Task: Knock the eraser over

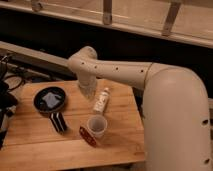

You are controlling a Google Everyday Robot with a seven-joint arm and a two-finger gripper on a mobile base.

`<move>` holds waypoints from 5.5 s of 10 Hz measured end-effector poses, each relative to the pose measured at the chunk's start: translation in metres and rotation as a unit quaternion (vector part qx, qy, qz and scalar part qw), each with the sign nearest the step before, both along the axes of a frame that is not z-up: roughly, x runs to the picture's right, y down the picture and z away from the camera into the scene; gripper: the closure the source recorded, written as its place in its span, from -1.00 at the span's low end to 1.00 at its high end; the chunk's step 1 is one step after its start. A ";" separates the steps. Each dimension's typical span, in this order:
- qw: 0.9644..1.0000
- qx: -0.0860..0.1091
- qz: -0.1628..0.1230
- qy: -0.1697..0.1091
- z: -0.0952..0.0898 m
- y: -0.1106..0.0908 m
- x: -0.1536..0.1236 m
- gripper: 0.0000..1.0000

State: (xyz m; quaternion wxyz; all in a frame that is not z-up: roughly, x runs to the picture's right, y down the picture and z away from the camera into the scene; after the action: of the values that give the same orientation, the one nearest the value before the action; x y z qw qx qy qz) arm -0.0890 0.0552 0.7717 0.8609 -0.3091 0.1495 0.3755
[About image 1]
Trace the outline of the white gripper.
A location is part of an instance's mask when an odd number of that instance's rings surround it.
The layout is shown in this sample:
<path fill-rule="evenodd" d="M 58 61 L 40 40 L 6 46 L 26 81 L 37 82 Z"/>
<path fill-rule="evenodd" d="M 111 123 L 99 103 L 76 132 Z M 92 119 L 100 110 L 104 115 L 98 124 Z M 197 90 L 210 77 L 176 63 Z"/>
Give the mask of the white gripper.
<path fill-rule="evenodd" d="M 96 81 L 92 81 L 92 82 L 90 82 L 87 85 L 82 84 L 82 83 L 78 83 L 78 87 L 80 89 L 80 92 L 82 93 L 82 95 L 86 99 L 92 100 L 95 97 L 96 87 L 97 87 L 97 82 Z"/>

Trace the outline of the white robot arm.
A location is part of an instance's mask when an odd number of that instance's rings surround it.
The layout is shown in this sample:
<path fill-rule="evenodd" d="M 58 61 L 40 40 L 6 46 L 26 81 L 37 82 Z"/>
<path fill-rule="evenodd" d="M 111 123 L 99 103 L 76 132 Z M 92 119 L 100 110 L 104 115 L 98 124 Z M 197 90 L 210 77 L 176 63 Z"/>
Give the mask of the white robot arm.
<path fill-rule="evenodd" d="M 153 62 L 103 61 L 86 46 L 68 59 L 83 94 L 105 78 L 143 91 L 147 171 L 211 171 L 207 90 L 190 69 Z"/>

